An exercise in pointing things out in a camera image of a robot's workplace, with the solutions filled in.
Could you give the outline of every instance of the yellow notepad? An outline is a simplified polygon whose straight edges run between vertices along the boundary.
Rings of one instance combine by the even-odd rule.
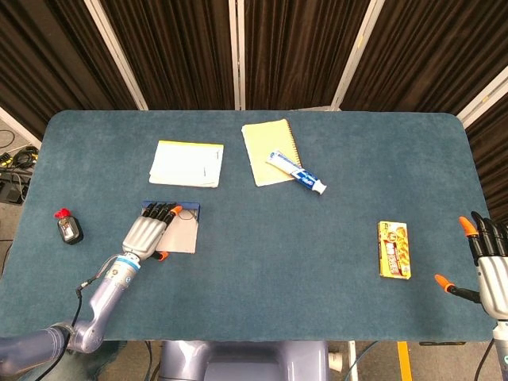
[[[268,156],[278,149],[294,163],[301,165],[293,133],[286,119],[244,125],[241,132],[244,135],[254,182],[258,187],[294,179],[267,163]]]

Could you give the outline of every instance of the cable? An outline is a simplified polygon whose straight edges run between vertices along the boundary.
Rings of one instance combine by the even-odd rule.
[[[12,175],[17,176],[17,181],[19,182],[19,195],[21,196],[21,200],[25,202],[25,196],[23,195],[23,184],[21,184],[21,176],[16,172],[12,172]],[[10,177],[10,183],[14,185],[12,175]]]
[[[83,297],[81,295],[81,291],[80,290],[76,289],[76,295],[78,295],[79,302],[78,302],[78,309],[76,310],[76,312],[74,314],[74,318],[72,319],[72,323],[71,323],[71,327],[72,328],[74,328],[74,324],[76,324],[76,321],[78,320],[79,311],[81,310],[81,304],[82,304],[82,301],[83,301]],[[67,336],[65,337],[65,342],[63,343],[62,352],[60,353],[58,358],[51,365],[51,367],[46,369],[46,371],[42,375],[37,377],[37,379],[35,381],[41,381],[50,371],[53,370],[53,368],[60,362],[60,360],[62,360],[62,357],[64,357],[65,351],[67,350],[67,346],[69,345],[69,340],[70,339],[71,339],[71,333],[69,332],[69,333],[67,333]]]
[[[94,276],[92,276],[91,278],[87,279],[86,281],[84,281],[83,283],[81,283],[79,285],[79,287],[76,289],[76,290],[79,290],[81,291],[83,288],[85,287],[88,287],[92,284],[92,282],[94,282],[96,279],[98,279],[102,273],[106,270],[106,268],[110,265],[110,262],[116,258],[118,258],[121,254],[115,254],[114,256],[111,256],[110,258],[108,258],[107,260],[104,261],[104,263],[102,264],[101,268],[99,269],[99,271],[97,272],[97,274],[95,274]]]
[[[20,169],[31,168],[33,167],[35,161],[37,161],[38,154],[39,150],[36,147],[33,147],[32,145],[24,147],[13,156],[11,167]]]
[[[78,309],[76,310],[76,313],[74,315],[74,318],[72,319],[72,323],[71,323],[72,328],[74,328],[74,324],[76,324],[76,321],[78,320],[79,311],[81,310],[81,304],[83,301],[83,296],[81,295],[81,290],[85,287],[90,286],[92,284],[92,282],[94,282],[98,277],[100,277],[102,275],[102,273],[104,272],[104,270],[106,269],[106,267],[110,264],[110,262],[113,259],[117,258],[119,255],[120,254],[115,254],[114,256],[111,256],[106,261],[104,261],[104,264],[102,264],[102,266],[99,269],[99,271],[97,272],[97,274],[95,274],[94,276],[92,276],[91,278],[86,280],[85,282],[81,283],[78,286],[78,288],[76,288],[76,295],[78,295],[79,304],[78,304]],[[59,363],[59,361],[64,356],[67,346],[69,345],[70,339],[71,339],[71,333],[69,333],[67,335],[67,337],[65,338],[65,342],[63,343],[63,350],[60,353],[60,355],[58,356],[58,358],[55,360],[55,362],[52,364],[52,366],[49,367],[48,369],[46,369],[46,371],[42,375],[40,375],[35,381],[41,381]],[[150,367],[151,367],[152,366],[152,349],[150,348],[149,351],[150,351]]]
[[[10,129],[0,129],[0,133],[10,133],[12,135],[10,142],[0,147],[0,149],[9,147],[13,143],[14,139],[16,139],[16,135],[14,135],[14,133]]]
[[[9,151],[7,151],[7,153],[11,153],[11,152],[17,151],[18,149],[22,149],[24,147],[28,147],[29,145],[31,145],[31,144],[24,144],[24,145],[22,145],[20,147],[16,147],[16,148],[10,149]]]
[[[6,254],[4,255],[3,261],[2,261],[2,272],[0,273],[0,278],[3,276],[3,269],[6,266],[7,257],[9,256],[9,250],[10,250],[11,246],[13,245],[13,240],[2,240],[2,242],[9,242],[9,241],[10,241],[10,245],[7,248]]]
[[[18,173],[19,175],[33,175],[32,172],[14,167],[0,168],[0,173]]]
[[[155,369],[153,370],[152,377],[150,377],[150,381],[156,380],[157,373],[159,372],[159,369],[160,369],[160,360],[159,360],[159,363],[157,363]]]
[[[182,212],[189,212],[190,217],[189,218],[183,218],[182,217]],[[193,219],[195,220],[196,219],[196,215],[194,213],[192,213],[190,210],[184,209],[184,210],[182,210],[182,212],[178,213],[178,218],[180,220],[190,221],[190,220],[193,220]]]
[[[489,356],[489,352],[492,349],[492,345],[494,345],[494,339],[492,339],[491,342],[489,343],[489,345],[487,346],[487,349],[485,350],[485,353],[483,354],[483,357],[480,360],[478,367],[476,368],[475,381],[478,381],[479,373],[482,371],[482,366],[483,366],[483,363],[485,363],[487,356]]]
[[[355,362],[354,362],[354,363],[352,363],[351,367],[350,367],[350,368],[349,368],[349,370],[348,370],[348,373],[346,374],[346,377],[344,378],[344,381],[348,381],[348,380],[349,380],[349,375],[351,375],[351,371],[352,371],[353,367],[356,365],[356,363],[357,363],[358,361],[360,361],[360,360],[362,359],[362,357],[364,357],[364,356],[367,354],[367,352],[368,352],[368,351],[370,351],[370,350],[372,349],[372,347],[374,347],[374,345],[376,345],[376,344],[378,344],[378,343],[379,343],[379,341],[373,341],[373,342],[371,342],[371,343],[370,343],[370,344],[369,344],[369,345],[365,348],[365,350],[362,352],[362,354],[358,356],[358,358],[355,360]]]
[[[148,369],[146,371],[146,375],[144,376],[144,381],[149,381],[150,378],[150,370],[152,369],[152,343],[150,341],[144,341],[146,344],[146,348],[148,350],[148,354],[150,355],[150,361],[148,362]]]

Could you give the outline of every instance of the yellow box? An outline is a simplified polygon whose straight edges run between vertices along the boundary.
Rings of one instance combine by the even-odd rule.
[[[380,221],[379,274],[385,278],[411,277],[410,245],[407,225],[401,222]]]

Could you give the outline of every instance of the blue felt tablecloth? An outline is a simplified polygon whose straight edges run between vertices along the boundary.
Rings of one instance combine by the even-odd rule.
[[[328,185],[256,187],[241,134],[287,118],[305,168]],[[216,189],[148,183],[157,141],[225,145]],[[147,260],[106,339],[490,337],[481,307],[445,294],[436,272],[477,288],[457,218],[486,213],[468,140],[448,114],[293,111],[65,111],[49,123],[0,281],[0,336],[70,318],[75,287],[121,242],[145,199],[200,202],[195,255]],[[67,207],[85,239],[66,245]],[[413,277],[378,273],[377,223],[408,225]],[[94,287],[84,292],[87,303]],[[90,318],[85,304],[83,318]]]

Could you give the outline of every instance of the blue toothpaste tube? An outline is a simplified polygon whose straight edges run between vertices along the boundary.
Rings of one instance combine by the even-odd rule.
[[[307,188],[312,191],[316,191],[319,194],[323,194],[326,189],[326,185],[324,185],[320,179],[314,176],[312,173],[306,171],[299,165],[293,163],[287,157],[285,157],[281,151],[274,151],[267,158],[267,163],[277,167],[281,171],[286,172],[289,175],[292,175],[296,181],[303,184]]]

